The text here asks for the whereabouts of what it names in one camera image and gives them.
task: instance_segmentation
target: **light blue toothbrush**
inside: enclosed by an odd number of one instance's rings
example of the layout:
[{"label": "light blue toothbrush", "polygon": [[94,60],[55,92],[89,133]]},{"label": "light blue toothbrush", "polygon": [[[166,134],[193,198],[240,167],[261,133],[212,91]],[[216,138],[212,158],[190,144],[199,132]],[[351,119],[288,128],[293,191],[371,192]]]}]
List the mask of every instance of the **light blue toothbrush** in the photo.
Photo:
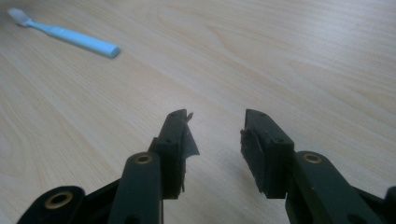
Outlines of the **light blue toothbrush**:
[{"label": "light blue toothbrush", "polygon": [[10,8],[7,12],[18,25],[33,27],[47,35],[72,43],[84,49],[97,52],[109,58],[114,58],[120,53],[119,47],[114,44],[107,43],[106,41],[71,31],[63,27],[35,22],[20,9]]}]

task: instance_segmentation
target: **wood grain surface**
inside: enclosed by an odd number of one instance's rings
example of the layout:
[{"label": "wood grain surface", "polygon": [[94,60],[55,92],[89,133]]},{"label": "wood grain surface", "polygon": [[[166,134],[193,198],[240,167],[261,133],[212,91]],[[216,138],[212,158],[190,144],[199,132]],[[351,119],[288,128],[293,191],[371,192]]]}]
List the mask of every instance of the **wood grain surface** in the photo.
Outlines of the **wood grain surface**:
[{"label": "wood grain surface", "polygon": [[[9,7],[121,54],[17,26]],[[247,108],[384,197],[396,185],[395,71],[394,1],[0,1],[0,222],[49,189],[119,178],[182,108],[201,156],[165,223],[289,223],[240,153]]]}]

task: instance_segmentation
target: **black plastic part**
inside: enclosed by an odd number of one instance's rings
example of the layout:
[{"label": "black plastic part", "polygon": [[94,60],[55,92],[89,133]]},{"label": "black plastic part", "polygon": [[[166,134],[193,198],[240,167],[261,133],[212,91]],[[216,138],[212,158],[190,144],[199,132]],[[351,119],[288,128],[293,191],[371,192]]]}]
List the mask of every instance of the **black plastic part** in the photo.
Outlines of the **black plastic part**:
[{"label": "black plastic part", "polygon": [[125,164],[108,223],[163,223],[162,197],[160,157],[135,154]]},{"label": "black plastic part", "polygon": [[242,155],[268,199],[284,199],[294,143],[266,114],[248,109],[241,132]]},{"label": "black plastic part", "polygon": [[388,223],[396,223],[396,187],[388,189],[382,213]]},{"label": "black plastic part", "polygon": [[368,193],[362,189],[354,188],[361,198],[369,205],[369,207],[378,215],[382,213],[382,204],[384,200]]},{"label": "black plastic part", "polygon": [[120,180],[118,179],[85,196],[84,203],[79,209],[76,223],[107,223],[119,183]]},{"label": "black plastic part", "polygon": [[382,223],[327,158],[315,152],[297,152],[292,170],[313,223]]},{"label": "black plastic part", "polygon": [[192,114],[187,116],[185,109],[169,114],[158,138],[153,140],[148,150],[161,157],[164,199],[178,198],[180,190],[184,189],[186,159],[199,155],[187,124],[191,117]]},{"label": "black plastic part", "polygon": [[33,202],[18,223],[73,223],[84,196],[84,190],[75,186],[49,190]]},{"label": "black plastic part", "polygon": [[285,203],[290,224],[313,223],[313,218],[297,184],[291,180]]}]

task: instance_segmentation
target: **toothbrush head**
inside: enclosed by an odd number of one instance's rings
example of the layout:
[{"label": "toothbrush head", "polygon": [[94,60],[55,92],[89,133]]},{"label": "toothbrush head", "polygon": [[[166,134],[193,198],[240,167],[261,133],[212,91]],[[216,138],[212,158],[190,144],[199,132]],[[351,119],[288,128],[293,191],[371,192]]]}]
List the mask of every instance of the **toothbrush head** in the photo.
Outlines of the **toothbrush head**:
[{"label": "toothbrush head", "polygon": [[27,26],[28,22],[31,21],[22,10],[15,7],[10,8],[7,12],[18,25]]}]

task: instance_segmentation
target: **toothbrush handle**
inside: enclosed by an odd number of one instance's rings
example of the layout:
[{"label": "toothbrush handle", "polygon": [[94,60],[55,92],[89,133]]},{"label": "toothbrush handle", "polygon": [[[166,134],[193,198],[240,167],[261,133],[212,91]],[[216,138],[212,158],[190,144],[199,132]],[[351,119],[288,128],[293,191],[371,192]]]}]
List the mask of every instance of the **toothbrush handle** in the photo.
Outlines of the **toothbrush handle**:
[{"label": "toothbrush handle", "polygon": [[116,45],[63,27],[52,26],[50,29],[46,29],[46,34],[75,44],[84,49],[89,49],[103,54],[109,58],[114,58],[120,53],[120,48]]}]

